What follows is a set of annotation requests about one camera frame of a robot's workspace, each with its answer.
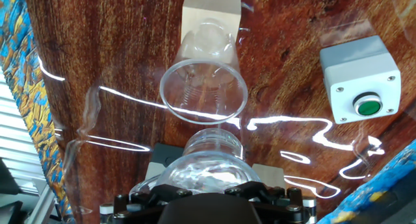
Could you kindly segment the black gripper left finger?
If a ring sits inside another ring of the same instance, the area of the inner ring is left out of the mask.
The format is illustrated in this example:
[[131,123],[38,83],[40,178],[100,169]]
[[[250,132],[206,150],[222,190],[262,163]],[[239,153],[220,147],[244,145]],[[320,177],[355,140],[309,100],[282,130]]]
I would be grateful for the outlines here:
[[171,201],[193,195],[191,190],[162,184],[148,193],[119,194],[112,203],[100,205],[100,223],[158,223]]

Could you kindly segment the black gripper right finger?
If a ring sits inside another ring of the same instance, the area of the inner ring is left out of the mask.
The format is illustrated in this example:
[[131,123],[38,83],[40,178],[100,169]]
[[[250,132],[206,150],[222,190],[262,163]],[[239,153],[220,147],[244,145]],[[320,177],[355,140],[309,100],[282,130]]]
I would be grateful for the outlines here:
[[249,201],[263,223],[317,222],[316,199],[304,196],[299,188],[268,188],[262,182],[250,181],[227,188],[224,193]]

